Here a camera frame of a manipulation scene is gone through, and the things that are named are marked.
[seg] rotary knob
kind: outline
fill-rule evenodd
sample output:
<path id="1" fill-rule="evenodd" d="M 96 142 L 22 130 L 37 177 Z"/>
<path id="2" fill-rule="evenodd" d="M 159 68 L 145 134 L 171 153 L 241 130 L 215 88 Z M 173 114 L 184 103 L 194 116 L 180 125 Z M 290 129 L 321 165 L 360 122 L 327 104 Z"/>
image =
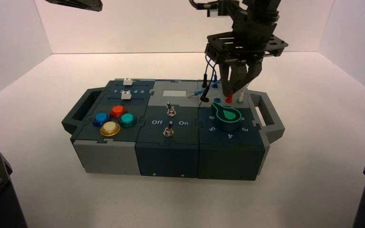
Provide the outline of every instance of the rotary knob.
<path id="1" fill-rule="evenodd" d="M 215 116 L 215 125 L 224 132 L 233 132 L 240 128 L 241 113 L 239 110 L 212 103 L 212 113 Z"/>

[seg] blue button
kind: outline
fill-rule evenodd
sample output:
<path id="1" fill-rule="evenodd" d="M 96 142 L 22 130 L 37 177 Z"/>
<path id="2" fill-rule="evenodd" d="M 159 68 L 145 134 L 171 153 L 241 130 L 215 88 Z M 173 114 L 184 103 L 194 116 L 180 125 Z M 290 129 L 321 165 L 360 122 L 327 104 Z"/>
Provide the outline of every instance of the blue button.
<path id="1" fill-rule="evenodd" d="M 103 124 L 110 121 L 110 116 L 107 113 L 98 113 L 93 121 L 94 126 L 101 127 Z"/>

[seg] off label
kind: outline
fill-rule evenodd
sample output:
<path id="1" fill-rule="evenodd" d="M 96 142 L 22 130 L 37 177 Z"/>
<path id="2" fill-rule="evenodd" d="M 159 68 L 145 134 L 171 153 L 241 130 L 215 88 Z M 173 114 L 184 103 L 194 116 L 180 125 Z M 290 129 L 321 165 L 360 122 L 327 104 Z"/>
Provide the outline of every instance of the off label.
<path id="1" fill-rule="evenodd" d="M 163 120 L 152 120 L 152 124 L 159 124 L 161 125 L 163 123 Z"/>

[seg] gray handle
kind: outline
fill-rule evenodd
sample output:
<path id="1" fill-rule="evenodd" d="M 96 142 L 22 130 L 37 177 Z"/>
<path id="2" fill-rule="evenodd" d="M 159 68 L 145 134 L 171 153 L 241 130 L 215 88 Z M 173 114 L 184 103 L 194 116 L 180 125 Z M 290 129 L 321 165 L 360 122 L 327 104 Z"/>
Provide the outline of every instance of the gray handle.
<path id="1" fill-rule="evenodd" d="M 254 103 L 254 108 L 259 108 L 262 118 L 265 121 L 265 126 L 261 126 L 261 129 L 267 135 L 269 143 L 273 143 L 280 139 L 285 131 L 285 126 L 283 126 L 268 95 L 263 92 L 250 91 L 250 96 Z M 258 115 L 256 114 L 254 114 L 254 118 L 259 120 Z"/>

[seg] gray plastic module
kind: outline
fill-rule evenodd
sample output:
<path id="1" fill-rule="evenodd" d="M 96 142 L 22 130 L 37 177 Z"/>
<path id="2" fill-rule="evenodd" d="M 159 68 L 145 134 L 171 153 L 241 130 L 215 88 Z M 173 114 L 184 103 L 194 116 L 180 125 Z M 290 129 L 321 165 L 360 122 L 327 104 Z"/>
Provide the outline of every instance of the gray plastic module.
<path id="1" fill-rule="evenodd" d="M 179 105 L 180 107 L 198 107 L 197 96 L 191 98 L 181 96 L 183 91 L 187 95 L 193 94 L 198 90 L 197 86 L 197 81 L 189 80 L 156 81 L 150 91 L 153 95 L 150 97 L 148 106 L 166 106 L 166 103 L 170 102 L 171 105 Z"/>
<path id="2" fill-rule="evenodd" d="M 122 175 L 140 175 L 134 142 L 107 143 L 76 140 L 75 151 L 86 172 Z"/>

